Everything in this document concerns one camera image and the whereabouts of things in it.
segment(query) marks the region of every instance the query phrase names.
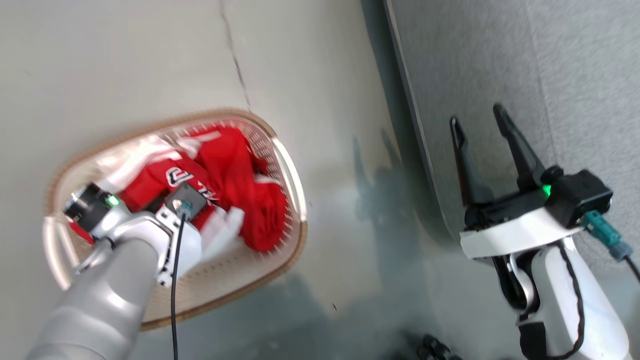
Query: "white basket handle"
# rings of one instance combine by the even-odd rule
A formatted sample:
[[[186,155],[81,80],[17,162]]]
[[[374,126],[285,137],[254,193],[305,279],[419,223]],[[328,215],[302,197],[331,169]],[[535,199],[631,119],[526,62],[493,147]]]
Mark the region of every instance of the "white basket handle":
[[[280,163],[280,168],[285,170],[283,171],[285,185],[291,194],[295,210],[300,216],[300,222],[307,221],[307,202],[296,166],[293,164],[293,160],[289,156],[287,149],[282,145],[282,142],[275,136],[271,138],[271,141],[273,141],[276,154],[278,155],[277,160]]]
[[[66,290],[72,280],[70,269],[76,268],[80,262],[71,237],[63,224],[57,222],[55,217],[48,216],[44,218],[42,224],[42,238],[44,240],[44,254],[51,273],[60,288]]]

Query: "teal connector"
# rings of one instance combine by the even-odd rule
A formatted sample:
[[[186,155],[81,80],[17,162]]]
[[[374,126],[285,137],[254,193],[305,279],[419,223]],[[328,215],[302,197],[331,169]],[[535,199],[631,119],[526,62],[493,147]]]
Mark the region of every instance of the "teal connector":
[[[609,225],[598,211],[592,210],[584,214],[582,226],[609,249],[609,253],[616,261],[623,261],[633,253],[633,249],[622,241],[622,235]]]

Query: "basket rim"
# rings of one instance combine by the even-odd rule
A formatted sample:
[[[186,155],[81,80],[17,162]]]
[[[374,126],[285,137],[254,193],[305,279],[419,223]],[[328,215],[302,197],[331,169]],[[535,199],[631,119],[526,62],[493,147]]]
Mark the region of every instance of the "basket rim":
[[[218,118],[239,117],[254,123],[258,127],[260,127],[265,133],[267,133],[267,135],[269,135],[271,138],[277,137],[275,131],[273,131],[273,128],[271,128],[271,126],[269,126],[269,124],[267,124],[267,122],[265,122],[262,118],[260,118],[254,113],[251,113],[242,109],[237,109],[237,108],[220,108],[220,109],[213,109],[213,110],[198,111],[194,113],[189,113],[185,115],[179,115],[176,117],[164,119],[158,123],[141,127],[138,130],[130,131],[124,135],[114,137],[113,139],[108,140],[90,149],[89,151],[86,151],[80,155],[77,155],[68,163],[63,165],[54,176],[53,180],[51,181],[51,185],[49,186],[49,189],[47,191],[47,198],[45,203],[45,212],[46,212],[45,216],[49,217],[49,216],[55,215],[56,208],[54,203],[55,203],[55,197],[56,197],[56,189],[58,188],[58,185],[60,184],[60,181],[62,180],[63,176],[69,171],[69,169],[76,166],[81,161],[84,161],[87,158],[91,158],[92,156],[102,151],[105,151],[111,147],[120,145],[121,143],[127,142],[129,140],[133,140],[137,137],[147,135],[150,133],[155,133],[156,131],[177,126],[183,123],[194,122],[197,120],[204,120],[211,117],[218,117]],[[296,244],[296,248],[294,249],[293,253],[284,264],[280,265],[277,269],[266,274],[265,276],[253,282],[250,282],[249,284],[243,286],[242,288],[239,288],[236,291],[232,291],[231,293],[228,293],[225,296],[211,300],[209,302],[206,302],[205,304],[193,307],[191,309],[188,309],[176,314],[176,317],[175,317],[176,321],[181,322],[181,321],[190,319],[194,316],[198,316],[200,314],[216,309],[217,307],[226,305],[229,302],[240,299],[241,297],[251,293],[252,291],[264,285],[267,285],[269,282],[273,281],[277,277],[280,277],[282,274],[287,272],[296,264],[296,262],[302,255],[302,250],[305,248],[306,240],[307,240],[307,221],[304,220],[300,222],[300,235],[298,236],[298,243]],[[149,331],[153,329],[158,329],[160,327],[165,327],[170,324],[171,324],[171,317],[166,316],[164,318],[143,322],[140,330]]]

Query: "green led indicator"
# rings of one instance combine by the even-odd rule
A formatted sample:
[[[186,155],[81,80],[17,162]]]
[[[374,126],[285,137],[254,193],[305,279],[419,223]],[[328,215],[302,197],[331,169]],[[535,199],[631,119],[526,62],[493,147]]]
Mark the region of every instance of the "green led indicator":
[[[114,195],[111,195],[107,198],[107,204],[113,206],[118,206],[118,204],[120,203],[120,200],[118,200],[117,197],[115,197]]]
[[[545,192],[545,195],[547,197],[550,197],[551,196],[551,185],[543,185],[542,186],[542,191]]]

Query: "gray fabric panel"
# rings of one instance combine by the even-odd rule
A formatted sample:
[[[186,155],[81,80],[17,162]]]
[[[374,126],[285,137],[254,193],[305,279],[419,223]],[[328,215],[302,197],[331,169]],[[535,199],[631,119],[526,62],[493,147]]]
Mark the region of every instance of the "gray fabric panel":
[[[553,162],[527,11],[520,1],[503,0],[398,0],[392,6],[440,209],[459,239],[464,208],[451,115],[460,119],[495,195],[516,190],[511,153],[493,118],[495,102],[507,108],[540,159]]]
[[[431,176],[453,237],[463,228],[463,206],[451,115],[459,117],[496,195],[516,188],[515,167],[491,111],[500,101],[547,166],[590,168],[613,188],[609,219],[640,249],[634,229],[640,202],[638,1],[397,0],[392,8]],[[597,275],[622,269],[597,241],[579,238],[578,246]]]
[[[640,2],[528,0],[558,162],[591,169],[614,190],[611,223],[640,261]],[[577,242],[600,275],[617,265],[597,241]]]

